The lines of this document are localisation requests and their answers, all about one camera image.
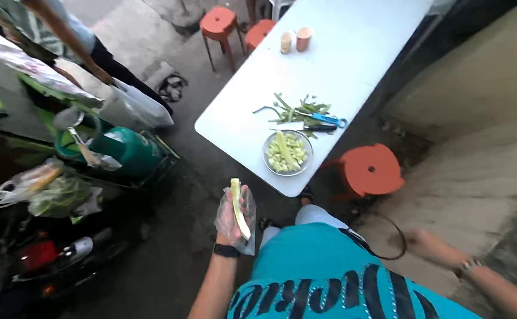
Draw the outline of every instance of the white pants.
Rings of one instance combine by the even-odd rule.
[[[322,207],[315,205],[306,205],[300,208],[296,215],[296,225],[310,224],[312,222],[325,222],[326,224],[331,225],[335,228],[348,229],[350,233],[354,234],[355,236],[359,237],[364,241],[364,238],[361,235],[349,229],[349,227],[344,222],[331,216]],[[280,228],[278,227],[267,227],[264,230],[264,233],[262,234],[262,242],[260,243],[260,248],[262,248],[262,246],[264,246],[264,244],[267,243],[274,236],[278,235],[279,232]]]

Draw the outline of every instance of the scooter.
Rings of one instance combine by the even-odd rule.
[[[110,227],[63,244],[44,230],[19,236],[21,227],[12,231],[16,226],[9,222],[0,238],[0,318],[36,318],[32,313],[44,315],[46,308],[59,311],[63,307],[57,304],[130,246],[128,240],[117,240]]]

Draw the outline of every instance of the orange plastic stool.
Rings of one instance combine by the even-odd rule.
[[[336,200],[350,200],[365,194],[385,194],[404,185],[400,165],[392,151],[383,144],[348,150],[339,159],[324,163],[320,168],[339,166],[343,183],[350,186]]]
[[[199,22],[199,27],[201,28],[201,34],[203,34],[203,42],[205,42],[205,48],[207,49],[207,55],[209,55],[209,62],[211,62],[211,69],[213,72],[215,72],[215,66],[213,65],[213,60],[211,59],[211,52],[209,52],[207,38],[219,41],[221,44],[221,51],[223,51],[223,54],[226,53],[231,69],[234,72],[233,53],[231,52],[229,40],[227,39],[233,29],[237,30],[237,33],[239,34],[242,54],[245,54],[241,33],[237,28],[237,16],[234,14],[234,12],[224,7],[214,7],[201,19]]]
[[[254,27],[250,28],[245,37],[247,52],[250,54],[262,42],[262,39],[272,30],[276,22],[268,19],[260,20]]]

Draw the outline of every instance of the wristwatch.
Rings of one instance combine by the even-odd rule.
[[[481,266],[483,266],[483,263],[480,260],[473,258],[468,261],[464,261],[458,268],[456,268],[453,271],[453,273],[455,273],[455,276],[461,279],[461,277],[463,277],[463,274],[467,272],[469,269]]]
[[[241,255],[241,253],[233,246],[221,245],[220,243],[215,243],[215,246],[213,246],[213,253],[229,258],[237,258]]]

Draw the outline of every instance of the white folding table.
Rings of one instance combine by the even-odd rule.
[[[219,92],[195,123],[195,130],[280,193],[297,196],[323,163],[344,129],[310,139],[313,161],[306,171],[283,177],[263,162],[270,134],[274,93],[292,107],[306,94],[331,104],[331,115],[351,123],[394,62],[432,0],[298,0]],[[307,51],[280,53],[286,31],[313,29]]]

